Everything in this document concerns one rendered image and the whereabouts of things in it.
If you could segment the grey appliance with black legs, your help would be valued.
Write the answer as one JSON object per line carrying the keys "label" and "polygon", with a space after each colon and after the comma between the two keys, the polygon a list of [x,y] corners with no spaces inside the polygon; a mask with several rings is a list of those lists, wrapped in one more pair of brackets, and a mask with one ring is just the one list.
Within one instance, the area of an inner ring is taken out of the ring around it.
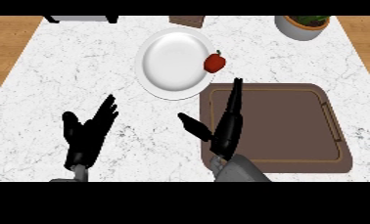
{"label": "grey appliance with black legs", "polygon": [[118,16],[43,16],[50,23],[61,22],[108,22],[117,23]]}

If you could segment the white round plate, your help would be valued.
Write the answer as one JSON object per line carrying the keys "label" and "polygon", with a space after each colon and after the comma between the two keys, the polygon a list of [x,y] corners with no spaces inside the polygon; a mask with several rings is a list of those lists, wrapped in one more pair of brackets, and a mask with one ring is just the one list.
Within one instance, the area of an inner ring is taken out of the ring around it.
{"label": "white round plate", "polygon": [[183,100],[198,95],[215,75],[204,61],[216,52],[209,38],[194,29],[173,27],[157,32],[136,55],[136,77],[144,89],[164,100]]}

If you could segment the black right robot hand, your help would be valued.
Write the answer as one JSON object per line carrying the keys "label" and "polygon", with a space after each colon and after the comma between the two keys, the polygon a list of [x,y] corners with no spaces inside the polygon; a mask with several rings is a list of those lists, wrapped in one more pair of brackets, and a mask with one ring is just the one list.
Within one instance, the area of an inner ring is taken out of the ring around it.
{"label": "black right robot hand", "polygon": [[243,79],[235,78],[226,101],[226,108],[216,126],[216,132],[212,132],[206,124],[183,112],[178,114],[185,130],[204,142],[212,142],[210,151],[223,160],[231,160],[232,158],[241,135],[241,91]]}

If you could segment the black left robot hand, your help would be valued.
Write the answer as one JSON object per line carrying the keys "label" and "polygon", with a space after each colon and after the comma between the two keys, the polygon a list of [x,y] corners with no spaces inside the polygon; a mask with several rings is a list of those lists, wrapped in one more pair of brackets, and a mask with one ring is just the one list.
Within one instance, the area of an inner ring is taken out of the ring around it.
{"label": "black left robot hand", "polygon": [[109,95],[86,123],[80,122],[72,112],[62,113],[64,138],[70,145],[64,167],[68,170],[77,165],[90,168],[95,164],[104,139],[118,115],[114,100],[114,96]]}

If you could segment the white pot with green plant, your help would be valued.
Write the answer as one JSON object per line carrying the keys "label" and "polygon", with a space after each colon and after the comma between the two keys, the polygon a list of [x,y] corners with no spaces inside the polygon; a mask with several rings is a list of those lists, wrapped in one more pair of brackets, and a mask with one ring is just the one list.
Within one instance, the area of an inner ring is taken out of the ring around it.
{"label": "white pot with green plant", "polygon": [[278,31],[293,40],[309,41],[318,37],[330,24],[330,20],[324,21],[320,26],[309,26],[294,21],[290,16],[275,16],[275,25]]}

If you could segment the brown wooden block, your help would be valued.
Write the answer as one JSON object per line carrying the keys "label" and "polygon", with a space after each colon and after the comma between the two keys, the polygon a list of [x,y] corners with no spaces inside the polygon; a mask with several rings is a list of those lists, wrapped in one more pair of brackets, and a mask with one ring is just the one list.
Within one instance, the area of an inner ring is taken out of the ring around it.
{"label": "brown wooden block", "polygon": [[182,24],[195,28],[203,27],[204,16],[170,16],[169,22]]}

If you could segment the brown rectangular tray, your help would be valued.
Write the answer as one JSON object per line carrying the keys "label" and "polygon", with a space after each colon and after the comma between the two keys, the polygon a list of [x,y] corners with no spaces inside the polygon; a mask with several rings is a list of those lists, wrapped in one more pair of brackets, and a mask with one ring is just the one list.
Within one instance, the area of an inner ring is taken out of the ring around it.
{"label": "brown rectangular tray", "polygon": [[311,83],[246,83],[235,152],[265,173],[346,173],[352,157],[327,94]]}

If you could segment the red bell pepper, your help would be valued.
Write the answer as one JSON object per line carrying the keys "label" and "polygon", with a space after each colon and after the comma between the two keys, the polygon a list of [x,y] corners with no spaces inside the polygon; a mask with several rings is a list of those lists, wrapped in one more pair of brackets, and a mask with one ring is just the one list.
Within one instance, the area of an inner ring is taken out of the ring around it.
{"label": "red bell pepper", "polygon": [[209,73],[216,73],[225,66],[225,58],[220,56],[220,50],[216,50],[213,54],[204,60],[204,70]]}

